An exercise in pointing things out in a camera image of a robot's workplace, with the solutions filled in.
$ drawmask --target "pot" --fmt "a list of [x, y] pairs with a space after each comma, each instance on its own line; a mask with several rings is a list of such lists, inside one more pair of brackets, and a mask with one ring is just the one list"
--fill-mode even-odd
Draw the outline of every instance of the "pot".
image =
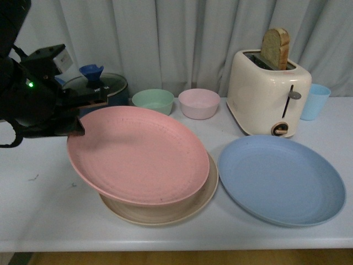
[[115, 73], [102, 73], [104, 67], [97, 65], [86, 65], [79, 69], [83, 76], [76, 77], [66, 82], [63, 89], [73, 89], [82, 96], [92, 94], [101, 89], [108, 96], [108, 103], [105, 100], [94, 102], [92, 105], [85, 105], [80, 108], [79, 116], [82, 117], [94, 110], [119, 105], [129, 105], [129, 90], [125, 77]]

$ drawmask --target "toaster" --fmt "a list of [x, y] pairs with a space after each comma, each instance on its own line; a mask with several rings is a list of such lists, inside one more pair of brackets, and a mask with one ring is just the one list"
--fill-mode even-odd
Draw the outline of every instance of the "toaster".
[[312, 78], [288, 60], [277, 71], [260, 56], [260, 50], [235, 54], [227, 105], [241, 129], [249, 135], [292, 136], [298, 127]]

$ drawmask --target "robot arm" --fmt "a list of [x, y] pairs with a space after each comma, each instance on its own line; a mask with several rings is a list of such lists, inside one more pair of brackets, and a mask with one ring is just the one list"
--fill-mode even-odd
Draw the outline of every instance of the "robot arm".
[[[24, 137], [84, 135], [79, 108], [94, 106], [90, 97], [97, 97], [92, 91], [83, 100], [55, 80], [72, 64], [64, 44], [29, 56], [14, 46], [30, 6], [30, 0], [0, 1], [0, 119], [16, 133], [13, 143], [0, 145], [5, 148], [18, 146]], [[9, 57], [11, 49], [20, 55], [20, 63]]]

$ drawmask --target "wooden floor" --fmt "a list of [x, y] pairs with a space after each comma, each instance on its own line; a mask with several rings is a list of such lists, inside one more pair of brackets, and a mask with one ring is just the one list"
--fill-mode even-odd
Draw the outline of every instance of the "wooden floor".
[[353, 250], [40, 252], [28, 265], [351, 265]]

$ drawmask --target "green led light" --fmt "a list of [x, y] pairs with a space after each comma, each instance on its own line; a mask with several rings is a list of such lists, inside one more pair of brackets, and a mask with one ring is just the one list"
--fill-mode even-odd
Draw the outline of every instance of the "green led light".
[[29, 79], [26, 80], [26, 85], [29, 86], [30, 88], [34, 87], [34, 83]]

